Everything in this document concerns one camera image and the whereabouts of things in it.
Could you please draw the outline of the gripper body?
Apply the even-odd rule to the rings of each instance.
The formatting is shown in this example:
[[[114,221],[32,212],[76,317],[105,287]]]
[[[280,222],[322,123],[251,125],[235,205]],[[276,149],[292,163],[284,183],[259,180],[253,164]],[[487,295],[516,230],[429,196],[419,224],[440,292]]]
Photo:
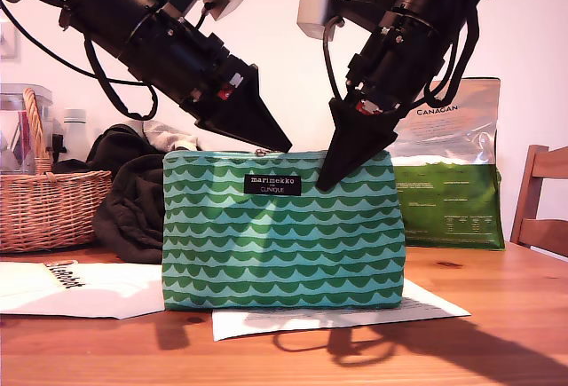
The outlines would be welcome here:
[[[218,93],[228,78],[221,66],[229,51],[215,35],[205,36],[173,7],[138,9],[118,15],[119,60],[144,82],[197,118],[224,114]]]
[[[441,68],[444,37],[414,12],[347,13],[345,18],[371,32],[348,65],[345,131],[391,134]]]

